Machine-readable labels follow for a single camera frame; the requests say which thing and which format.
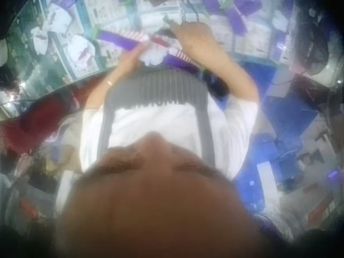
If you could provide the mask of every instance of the white shirt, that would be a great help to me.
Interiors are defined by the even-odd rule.
[[[208,99],[216,168],[228,179],[233,179],[245,160],[258,105],[231,96],[226,110],[222,111],[210,94]],[[83,172],[97,161],[102,122],[103,107],[84,111],[80,144]],[[202,158],[196,112],[190,104],[152,105],[116,111],[109,147],[129,146],[149,132],[157,132],[168,142]]]

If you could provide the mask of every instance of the red and white striped item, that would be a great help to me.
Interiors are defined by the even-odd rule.
[[[170,43],[164,40],[163,37],[159,35],[154,35],[152,37],[149,37],[147,34],[144,34],[143,32],[135,32],[135,31],[127,31],[127,30],[120,30],[119,35],[122,37],[136,40],[138,42],[144,42],[147,40],[151,40],[152,42],[159,44],[163,47],[168,47],[169,48],[169,54],[185,61],[188,63],[192,63],[195,66],[198,66],[197,63],[193,62],[191,58],[189,58],[182,50],[177,49],[177,48],[171,48]]]
[[[169,54],[173,55],[173,56],[175,56],[175,57],[177,57],[177,58],[179,58],[185,62],[192,63],[193,65],[198,66],[197,63],[193,62],[193,60],[191,58],[189,58],[187,55],[185,55],[185,53],[180,49],[170,48]]]
[[[136,40],[138,42],[144,42],[149,40],[149,36],[147,34],[144,34],[143,32],[120,30],[118,34],[122,37]]]

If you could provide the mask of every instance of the black cable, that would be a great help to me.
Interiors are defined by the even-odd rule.
[[[199,22],[199,15],[198,15],[198,12],[197,12],[195,6],[194,6],[193,4],[190,3],[190,0],[187,0],[187,2],[188,2],[188,4],[189,4],[190,8],[191,8],[191,9],[193,10],[193,12],[195,13],[196,18],[197,18],[197,22]]]

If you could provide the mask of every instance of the person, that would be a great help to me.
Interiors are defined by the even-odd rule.
[[[127,53],[90,94],[75,182],[56,228],[66,257],[268,257],[231,179],[245,159],[257,88],[202,23],[172,24],[183,51],[231,92],[224,112],[184,71]]]

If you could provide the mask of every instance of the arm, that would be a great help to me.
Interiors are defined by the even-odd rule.
[[[86,110],[98,110],[104,104],[108,90],[139,66],[140,62],[138,58],[146,50],[148,45],[149,42],[141,43],[131,52],[125,53],[121,58],[118,67],[114,71],[110,72],[90,94],[86,101]]]
[[[258,90],[250,76],[221,49],[209,27],[203,23],[172,24],[186,55],[219,76],[237,98],[259,102]]]

